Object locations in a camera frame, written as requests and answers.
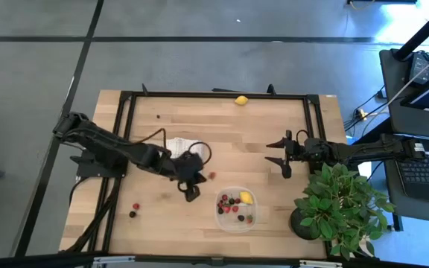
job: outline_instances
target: wooden tabletop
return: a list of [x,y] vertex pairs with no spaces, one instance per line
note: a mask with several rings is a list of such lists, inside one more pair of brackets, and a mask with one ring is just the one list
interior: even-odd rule
[[[111,131],[120,91],[103,90],[93,121]],[[320,106],[329,141],[345,142],[337,98],[320,96]],[[314,106],[314,132],[318,137]],[[122,122],[125,122],[124,111]],[[293,200],[303,197],[308,184],[308,164],[293,162],[292,177],[284,179],[279,166],[265,156],[283,157],[284,151],[266,148],[285,130],[305,130],[301,100],[252,99],[238,106],[227,98],[136,99],[130,140],[144,138],[160,127],[167,138],[204,141],[212,148],[212,159],[203,173],[216,172],[213,180],[200,184],[201,195],[186,202],[176,182],[129,165],[122,180],[109,251],[117,254],[231,256],[270,258],[325,258],[323,242],[297,237],[288,227],[296,208]],[[161,137],[148,142],[161,144]],[[101,179],[88,179],[74,193],[60,248],[71,246],[94,216]],[[257,223],[246,233],[219,229],[213,205],[217,193],[229,186],[250,189],[258,202]],[[141,208],[128,216],[133,203]],[[101,224],[97,249],[101,248],[105,222]]]

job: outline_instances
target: concrete floor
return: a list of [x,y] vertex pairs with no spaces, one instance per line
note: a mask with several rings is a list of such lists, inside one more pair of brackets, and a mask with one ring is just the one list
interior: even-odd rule
[[[96,4],[0,0],[0,35],[85,36]],[[99,90],[140,90],[142,83],[153,91],[248,92],[272,83],[280,93],[338,95],[346,120],[383,85],[378,52],[406,42],[424,23],[423,9],[411,4],[355,11],[344,0],[105,1],[96,36],[371,37],[373,43],[93,42],[72,110],[92,116]],[[81,48],[81,42],[0,42],[0,168],[7,172],[0,179],[0,258],[12,254]],[[429,50],[429,40],[422,48]],[[76,169],[69,156],[76,152],[59,149],[30,255],[58,249]],[[384,175],[375,180],[384,187]],[[429,265],[429,222],[404,219],[404,225],[404,232],[375,241],[378,257]]]

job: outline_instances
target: black plant pot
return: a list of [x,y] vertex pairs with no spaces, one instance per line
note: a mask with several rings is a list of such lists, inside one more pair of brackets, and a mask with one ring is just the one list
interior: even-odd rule
[[292,214],[289,218],[289,227],[290,229],[300,238],[306,239],[306,240],[314,240],[319,237],[312,237],[311,236],[311,227],[310,226],[302,226],[301,222],[304,220],[304,216],[301,214],[301,209],[296,208],[294,211],[292,211]]

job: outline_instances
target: wooden table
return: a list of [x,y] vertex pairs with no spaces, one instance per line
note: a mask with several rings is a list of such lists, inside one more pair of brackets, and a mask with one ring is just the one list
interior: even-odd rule
[[[111,131],[119,91],[103,90],[93,121]],[[320,96],[320,107],[329,141],[345,142],[343,121],[335,96]],[[314,106],[311,107],[318,136]],[[124,111],[122,122],[125,122]],[[213,151],[203,173],[216,172],[214,180],[200,184],[201,195],[186,202],[176,182],[129,165],[122,180],[110,241],[110,253],[135,255],[226,256],[242,258],[325,258],[321,240],[307,241],[288,227],[295,209],[293,200],[302,197],[308,184],[308,164],[293,162],[293,175],[284,179],[279,166],[265,156],[283,157],[284,151],[266,148],[285,130],[306,129],[300,100],[251,99],[238,106],[228,98],[136,98],[130,140],[144,138],[160,127],[167,138],[199,139]],[[299,135],[302,142],[304,134]],[[150,140],[161,144],[161,137]],[[94,216],[101,179],[79,185],[69,209],[60,248],[71,246]],[[250,189],[258,201],[258,222],[251,231],[232,234],[220,230],[213,205],[217,192],[229,186]],[[128,216],[132,204],[141,206],[135,218]],[[98,234],[101,248],[105,222]]]

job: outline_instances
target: clear plastic bowl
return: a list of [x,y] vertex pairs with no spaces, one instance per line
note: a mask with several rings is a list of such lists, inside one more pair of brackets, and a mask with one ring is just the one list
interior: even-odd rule
[[[220,202],[221,197],[224,194],[227,195],[228,198],[232,197],[236,199],[236,198],[240,198],[239,193],[242,191],[247,191],[251,194],[252,205],[245,204],[245,203],[234,204],[239,207],[238,212],[234,212],[232,210],[232,207],[233,207],[232,205],[228,213],[224,212],[222,214],[218,214],[217,211],[219,207],[217,206],[217,204]],[[216,217],[216,223],[222,230],[226,232],[232,232],[232,233],[247,232],[254,227],[258,219],[256,215],[257,206],[258,206],[258,203],[256,201],[256,197],[254,196],[251,190],[243,187],[238,187],[238,186],[224,188],[217,194],[216,200],[214,201],[214,215]],[[250,214],[252,215],[252,222],[247,223],[247,216]],[[244,216],[244,221],[241,222],[238,219],[239,215]]]

